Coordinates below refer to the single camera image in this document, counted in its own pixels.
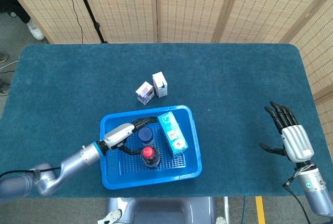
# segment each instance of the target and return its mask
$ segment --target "woven screen panel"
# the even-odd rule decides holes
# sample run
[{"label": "woven screen panel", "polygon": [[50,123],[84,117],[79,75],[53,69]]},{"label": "woven screen panel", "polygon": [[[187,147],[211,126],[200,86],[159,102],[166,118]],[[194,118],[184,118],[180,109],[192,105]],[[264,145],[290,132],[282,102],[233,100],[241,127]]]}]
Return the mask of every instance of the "woven screen panel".
[{"label": "woven screen panel", "polygon": [[312,94],[333,86],[333,0],[328,0],[291,40],[299,49]]},{"label": "woven screen panel", "polygon": [[[51,43],[81,43],[81,29],[71,0],[18,1]],[[83,1],[74,0],[74,4],[83,29],[83,42],[99,43],[100,40]]]},{"label": "woven screen panel", "polygon": [[316,106],[325,133],[328,150],[333,157],[333,97],[317,103]]},{"label": "woven screen panel", "polygon": [[313,0],[235,0],[220,42],[277,43]]},{"label": "woven screen panel", "polygon": [[225,0],[158,0],[159,42],[211,42]]},{"label": "woven screen panel", "polygon": [[110,43],[157,42],[156,0],[89,0]]}]

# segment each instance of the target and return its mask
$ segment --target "black cable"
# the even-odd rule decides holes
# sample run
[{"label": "black cable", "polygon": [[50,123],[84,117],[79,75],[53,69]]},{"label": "black cable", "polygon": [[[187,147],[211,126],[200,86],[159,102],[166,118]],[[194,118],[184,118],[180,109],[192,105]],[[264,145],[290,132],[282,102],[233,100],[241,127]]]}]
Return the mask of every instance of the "black cable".
[{"label": "black cable", "polygon": [[244,196],[244,202],[243,202],[243,214],[241,216],[241,224],[245,224],[245,196]]},{"label": "black cable", "polygon": [[15,71],[0,72],[0,74],[8,73],[8,72],[15,72]]},{"label": "black cable", "polygon": [[79,26],[80,26],[80,28],[81,28],[81,41],[82,41],[82,44],[83,44],[83,31],[82,31],[82,26],[80,25],[79,18],[78,18],[78,14],[77,14],[76,11],[75,11],[74,1],[73,1],[73,0],[71,0],[71,1],[72,1],[72,4],[73,4],[73,10],[74,10],[74,13],[75,13],[75,15],[76,15],[76,20],[77,20],[77,22],[78,22],[78,24],[79,24]]},{"label": "black cable", "polygon": [[95,30],[96,30],[96,32],[98,34],[98,37],[99,37],[100,41],[102,43],[107,43],[107,41],[105,41],[103,39],[102,33],[100,32],[100,29],[99,29],[100,28],[100,24],[96,21],[96,19],[94,17],[94,14],[92,12],[92,9],[90,8],[88,0],[83,0],[83,2],[84,2],[84,5],[85,5],[86,9],[88,10],[88,13],[90,15],[90,18],[91,18],[93,24],[94,24],[94,28],[95,28]]},{"label": "black cable", "polygon": [[[47,172],[47,171],[56,170],[56,169],[61,169],[61,167],[41,169],[40,172]],[[25,169],[10,170],[10,171],[2,173],[0,175],[0,178],[5,176],[5,175],[11,174],[11,173],[28,173],[28,172],[34,172],[34,171],[33,170],[25,170]]]},{"label": "black cable", "polygon": [[305,211],[302,203],[300,202],[300,200],[297,198],[297,196],[292,192],[292,190],[286,184],[283,184],[282,187],[284,187],[296,199],[296,201],[300,204],[300,206],[301,206],[301,208],[303,210],[303,213],[304,213],[304,215],[306,217],[306,220],[308,221],[308,224],[311,224],[311,222],[310,222],[310,220],[308,218],[308,215],[306,214],[306,211]]}]

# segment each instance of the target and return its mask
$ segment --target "medicine box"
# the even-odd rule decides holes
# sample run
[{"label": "medicine box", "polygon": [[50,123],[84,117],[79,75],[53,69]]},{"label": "medicine box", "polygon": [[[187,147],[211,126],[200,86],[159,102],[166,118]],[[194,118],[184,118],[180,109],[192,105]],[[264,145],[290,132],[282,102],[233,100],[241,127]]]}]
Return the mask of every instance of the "medicine box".
[{"label": "medicine box", "polygon": [[188,145],[173,113],[167,112],[159,116],[158,120],[173,156],[181,154]]},{"label": "medicine box", "polygon": [[168,94],[168,84],[163,76],[162,72],[158,72],[152,75],[152,80],[157,96],[164,97]]},{"label": "medicine box", "polygon": [[154,96],[154,89],[151,84],[149,84],[147,81],[145,81],[142,86],[139,87],[138,90],[136,90],[136,97],[137,99],[146,105]]}]

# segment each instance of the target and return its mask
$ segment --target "red bottle cap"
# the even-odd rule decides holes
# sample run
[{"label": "red bottle cap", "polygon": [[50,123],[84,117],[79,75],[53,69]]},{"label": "red bottle cap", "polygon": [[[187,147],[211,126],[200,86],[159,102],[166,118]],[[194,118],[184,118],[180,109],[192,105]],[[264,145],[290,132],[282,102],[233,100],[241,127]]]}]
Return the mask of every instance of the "red bottle cap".
[{"label": "red bottle cap", "polygon": [[142,155],[146,159],[152,158],[154,156],[154,154],[155,154],[154,149],[150,146],[144,147],[144,149],[142,151]]}]

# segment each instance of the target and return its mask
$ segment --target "blue plastic basket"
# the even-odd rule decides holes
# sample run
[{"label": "blue plastic basket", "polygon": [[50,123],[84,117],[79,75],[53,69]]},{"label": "blue plastic basket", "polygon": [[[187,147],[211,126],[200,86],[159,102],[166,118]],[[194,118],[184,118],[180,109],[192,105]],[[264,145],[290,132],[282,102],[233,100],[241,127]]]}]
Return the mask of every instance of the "blue plastic basket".
[{"label": "blue plastic basket", "polygon": [[[100,123],[100,138],[124,123],[140,117],[159,116],[172,111],[188,143],[183,154],[173,157],[163,136],[159,123],[147,125],[153,131],[154,143],[161,154],[161,163],[155,169],[144,165],[140,155],[128,155],[120,150],[109,150],[100,160],[102,182],[107,189],[122,189],[161,182],[183,180],[200,175],[201,154],[192,112],[187,106],[172,106],[140,111],[110,114]],[[143,148],[137,133],[128,137],[126,146],[132,150]]]}]

